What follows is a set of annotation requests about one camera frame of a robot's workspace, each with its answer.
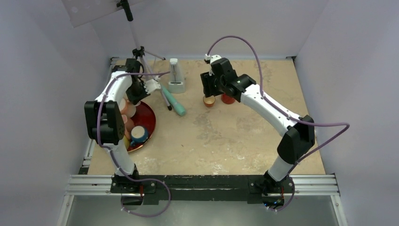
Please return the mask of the red mug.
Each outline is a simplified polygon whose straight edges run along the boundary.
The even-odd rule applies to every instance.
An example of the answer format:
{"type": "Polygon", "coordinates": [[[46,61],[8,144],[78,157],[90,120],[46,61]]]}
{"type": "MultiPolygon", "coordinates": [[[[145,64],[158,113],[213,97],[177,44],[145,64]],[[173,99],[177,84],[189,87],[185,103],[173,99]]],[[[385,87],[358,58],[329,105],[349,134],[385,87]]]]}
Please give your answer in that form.
{"type": "Polygon", "coordinates": [[[226,94],[224,93],[224,94],[221,95],[221,101],[222,101],[224,104],[231,105],[231,104],[233,104],[236,100],[235,100],[233,97],[229,97],[228,95],[226,95],[226,94]]]}

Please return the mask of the small orange mug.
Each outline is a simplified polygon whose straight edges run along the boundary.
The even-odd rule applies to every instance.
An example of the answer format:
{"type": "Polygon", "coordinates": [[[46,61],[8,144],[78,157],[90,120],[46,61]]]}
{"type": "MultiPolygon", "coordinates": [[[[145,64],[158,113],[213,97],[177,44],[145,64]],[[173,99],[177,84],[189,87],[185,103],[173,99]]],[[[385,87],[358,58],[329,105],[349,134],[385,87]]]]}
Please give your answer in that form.
{"type": "Polygon", "coordinates": [[[215,96],[209,96],[209,97],[204,96],[203,97],[203,104],[204,104],[204,106],[206,106],[208,108],[213,107],[215,104],[215,101],[216,101],[215,96]]]}

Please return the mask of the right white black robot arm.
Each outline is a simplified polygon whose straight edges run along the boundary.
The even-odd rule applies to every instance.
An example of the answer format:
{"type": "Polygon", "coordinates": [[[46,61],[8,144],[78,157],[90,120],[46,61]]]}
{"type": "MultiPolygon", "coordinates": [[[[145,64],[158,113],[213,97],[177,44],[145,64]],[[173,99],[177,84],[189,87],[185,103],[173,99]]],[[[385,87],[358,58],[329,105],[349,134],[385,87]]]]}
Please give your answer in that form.
{"type": "Polygon", "coordinates": [[[238,76],[227,58],[206,55],[204,61],[210,65],[209,72],[200,75],[205,97],[232,97],[262,116],[281,135],[278,156],[264,175],[265,188],[277,191],[294,164],[315,144],[313,118],[301,117],[283,107],[247,74],[238,76]]]}

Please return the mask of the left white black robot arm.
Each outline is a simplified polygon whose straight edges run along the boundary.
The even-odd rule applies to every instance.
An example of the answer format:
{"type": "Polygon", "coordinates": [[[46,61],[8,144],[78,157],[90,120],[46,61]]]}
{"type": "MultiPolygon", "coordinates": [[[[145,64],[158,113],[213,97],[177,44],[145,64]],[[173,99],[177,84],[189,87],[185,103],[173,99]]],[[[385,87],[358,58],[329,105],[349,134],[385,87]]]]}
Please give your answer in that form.
{"type": "Polygon", "coordinates": [[[119,105],[127,97],[136,105],[150,95],[143,81],[147,76],[143,65],[134,58],[126,60],[121,70],[111,72],[111,78],[101,94],[84,104],[84,113],[90,139],[103,148],[110,156],[114,167],[114,177],[128,192],[140,188],[140,179],[136,165],[128,157],[124,145],[125,123],[119,105]]]}

